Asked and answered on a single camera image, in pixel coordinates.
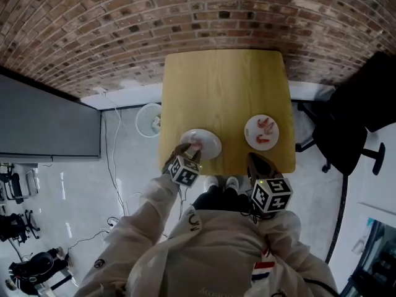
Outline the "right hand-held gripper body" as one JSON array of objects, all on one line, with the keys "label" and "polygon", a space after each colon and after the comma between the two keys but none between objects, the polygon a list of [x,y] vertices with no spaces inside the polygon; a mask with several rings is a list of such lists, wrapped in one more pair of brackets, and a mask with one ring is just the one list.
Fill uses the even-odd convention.
[{"label": "right hand-held gripper body", "polygon": [[293,189],[281,173],[273,176],[249,175],[252,186],[249,213],[259,218],[270,218],[288,207]]}]

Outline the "person's black trousers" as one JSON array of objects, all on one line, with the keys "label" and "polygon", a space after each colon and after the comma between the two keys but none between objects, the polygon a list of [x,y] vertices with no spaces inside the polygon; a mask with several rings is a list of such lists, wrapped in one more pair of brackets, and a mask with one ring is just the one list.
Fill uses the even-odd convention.
[{"label": "person's black trousers", "polygon": [[223,191],[218,186],[211,186],[194,201],[192,206],[196,210],[250,212],[249,197],[246,194],[238,194],[230,187]]}]

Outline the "metal shelf rack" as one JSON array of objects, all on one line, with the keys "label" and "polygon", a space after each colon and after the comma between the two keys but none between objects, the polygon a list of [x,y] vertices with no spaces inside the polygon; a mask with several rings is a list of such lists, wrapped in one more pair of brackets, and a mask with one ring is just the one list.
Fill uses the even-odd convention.
[{"label": "metal shelf rack", "polygon": [[396,297],[396,228],[375,222],[347,297]]}]

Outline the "large white plate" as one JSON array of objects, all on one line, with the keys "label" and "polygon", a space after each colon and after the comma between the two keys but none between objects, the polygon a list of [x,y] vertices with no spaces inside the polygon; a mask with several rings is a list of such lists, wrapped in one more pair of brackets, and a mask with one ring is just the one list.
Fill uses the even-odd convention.
[{"label": "large white plate", "polygon": [[[212,160],[219,156],[222,151],[222,143],[220,139],[212,132],[205,129],[191,129],[186,131],[180,138],[180,143],[190,143],[191,140],[200,139],[203,147],[201,150],[201,161]],[[193,156],[195,150],[189,147],[187,154]]]}]

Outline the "person's left forearm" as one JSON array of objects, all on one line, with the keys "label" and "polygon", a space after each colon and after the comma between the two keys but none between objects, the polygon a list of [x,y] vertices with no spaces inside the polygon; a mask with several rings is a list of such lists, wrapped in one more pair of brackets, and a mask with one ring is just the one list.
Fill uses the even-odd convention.
[{"label": "person's left forearm", "polygon": [[132,229],[151,244],[156,244],[165,229],[178,192],[178,185],[168,173],[151,180],[142,194],[143,204],[127,218]]}]

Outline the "white mesh wastebasket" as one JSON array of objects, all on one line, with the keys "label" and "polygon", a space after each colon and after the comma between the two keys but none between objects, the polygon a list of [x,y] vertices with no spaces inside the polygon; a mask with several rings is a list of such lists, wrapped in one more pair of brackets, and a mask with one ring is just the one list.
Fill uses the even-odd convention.
[{"label": "white mesh wastebasket", "polygon": [[158,103],[149,103],[141,107],[136,115],[136,129],[140,135],[146,138],[159,135],[152,129],[152,122],[156,116],[161,117],[161,105]]}]

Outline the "person's cream jacket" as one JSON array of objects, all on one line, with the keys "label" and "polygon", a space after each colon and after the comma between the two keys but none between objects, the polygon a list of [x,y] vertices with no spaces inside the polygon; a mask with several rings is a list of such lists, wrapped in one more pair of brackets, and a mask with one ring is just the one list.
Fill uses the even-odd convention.
[{"label": "person's cream jacket", "polygon": [[167,240],[151,244],[128,217],[74,297],[338,297],[329,266],[307,245],[286,262],[270,250],[263,220],[189,207]]}]

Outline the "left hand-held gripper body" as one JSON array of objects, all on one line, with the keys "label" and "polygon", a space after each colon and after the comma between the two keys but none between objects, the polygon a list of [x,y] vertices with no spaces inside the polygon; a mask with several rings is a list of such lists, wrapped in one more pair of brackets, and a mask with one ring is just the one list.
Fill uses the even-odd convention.
[{"label": "left hand-held gripper body", "polygon": [[192,187],[199,177],[199,165],[188,158],[176,156],[169,166],[171,180],[184,187]]}]

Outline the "grey partition panel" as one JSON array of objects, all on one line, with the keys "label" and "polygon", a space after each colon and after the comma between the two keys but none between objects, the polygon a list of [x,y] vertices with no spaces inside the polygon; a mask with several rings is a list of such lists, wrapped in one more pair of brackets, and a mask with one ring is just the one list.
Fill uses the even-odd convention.
[{"label": "grey partition panel", "polygon": [[97,160],[101,113],[0,74],[0,162]]}]

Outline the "black high-back office chair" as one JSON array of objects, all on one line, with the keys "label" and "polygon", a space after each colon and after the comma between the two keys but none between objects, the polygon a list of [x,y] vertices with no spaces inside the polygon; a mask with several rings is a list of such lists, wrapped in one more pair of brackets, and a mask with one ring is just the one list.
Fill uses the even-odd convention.
[{"label": "black high-back office chair", "polygon": [[372,172],[378,175],[385,157],[385,145],[378,150],[365,148],[368,133],[396,123],[396,54],[376,52],[348,80],[341,83],[326,102],[316,106],[318,113],[298,103],[314,123],[312,141],[296,144],[303,152],[317,146],[326,159],[322,167],[335,167],[349,176],[360,156],[374,159]]}]

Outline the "person's right forearm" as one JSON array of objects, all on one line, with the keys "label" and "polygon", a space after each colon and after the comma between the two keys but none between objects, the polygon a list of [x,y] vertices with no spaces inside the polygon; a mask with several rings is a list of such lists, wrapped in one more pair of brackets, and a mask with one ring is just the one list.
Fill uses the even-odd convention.
[{"label": "person's right forearm", "polygon": [[301,224],[293,212],[279,213],[260,222],[259,230],[270,250],[285,262],[291,259],[300,245]]}]

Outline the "white plate with shrimp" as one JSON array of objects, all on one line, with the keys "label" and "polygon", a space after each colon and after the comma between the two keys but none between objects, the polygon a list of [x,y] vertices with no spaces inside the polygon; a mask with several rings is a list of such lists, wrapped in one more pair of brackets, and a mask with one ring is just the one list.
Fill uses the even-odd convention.
[{"label": "white plate with shrimp", "polygon": [[[270,123],[272,121],[275,123],[275,125],[273,126],[271,135],[267,135],[265,133],[266,128],[261,129],[261,128],[257,127],[257,120],[258,119],[264,120],[266,118],[269,119],[268,123]],[[256,142],[256,137],[258,135],[262,135],[264,138],[269,139],[270,142],[264,143],[264,144],[258,144]],[[247,121],[247,123],[244,127],[244,136],[245,136],[247,144],[254,150],[258,150],[258,151],[267,151],[267,150],[272,149],[277,144],[279,135],[280,135],[280,131],[279,131],[278,125],[275,122],[275,120],[273,118],[271,118],[270,116],[267,116],[264,114],[258,114],[258,115],[251,117]]]}]

